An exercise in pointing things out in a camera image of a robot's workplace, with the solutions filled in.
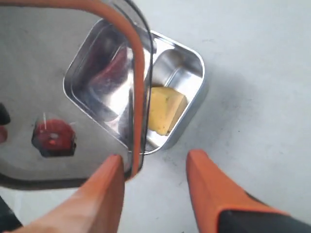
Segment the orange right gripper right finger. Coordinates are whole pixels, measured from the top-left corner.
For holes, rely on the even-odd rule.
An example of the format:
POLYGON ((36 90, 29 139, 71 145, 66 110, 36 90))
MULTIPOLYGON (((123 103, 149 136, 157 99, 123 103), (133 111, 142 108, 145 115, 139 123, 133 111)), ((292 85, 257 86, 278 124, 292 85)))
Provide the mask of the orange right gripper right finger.
POLYGON ((190 150, 186 161, 191 205, 201 233, 309 233, 309 224, 247 193, 208 157, 190 150))

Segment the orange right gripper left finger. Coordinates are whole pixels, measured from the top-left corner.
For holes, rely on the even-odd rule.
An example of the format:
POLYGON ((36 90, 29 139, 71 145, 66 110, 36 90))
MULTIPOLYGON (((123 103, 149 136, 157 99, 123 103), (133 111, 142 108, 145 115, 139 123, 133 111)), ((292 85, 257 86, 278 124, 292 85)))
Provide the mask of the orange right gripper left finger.
POLYGON ((124 201, 119 155, 109 156, 65 202, 18 229, 20 233, 116 233, 124 201))

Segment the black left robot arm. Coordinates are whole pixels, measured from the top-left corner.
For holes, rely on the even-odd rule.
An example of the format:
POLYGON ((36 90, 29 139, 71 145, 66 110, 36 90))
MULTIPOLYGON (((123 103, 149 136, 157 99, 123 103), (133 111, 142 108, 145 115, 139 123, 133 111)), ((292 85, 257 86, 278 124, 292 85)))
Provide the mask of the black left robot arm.
MULTIPOLYGON (((4 143, 7 140, 8 132, 5 125, 9 124, 11 121, 10 115, 6 110, 5 106, 0 104, 0 143, 4 143)), ((10 232, 19 227, 22 224, 11 210, 11 208, 6 204, 3 198, 0 198, 0 232, 10 232)))

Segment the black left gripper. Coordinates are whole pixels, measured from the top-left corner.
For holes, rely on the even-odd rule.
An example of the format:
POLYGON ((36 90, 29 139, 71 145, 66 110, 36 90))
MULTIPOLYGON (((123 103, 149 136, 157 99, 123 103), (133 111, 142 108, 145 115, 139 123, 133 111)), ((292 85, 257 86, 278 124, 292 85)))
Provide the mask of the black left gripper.
POLYGON ((0 103, 0 143, 4 143, 7 140, 8 132, 3 125, 7 125, 11 122, 10 115, 3 103, 0 103))

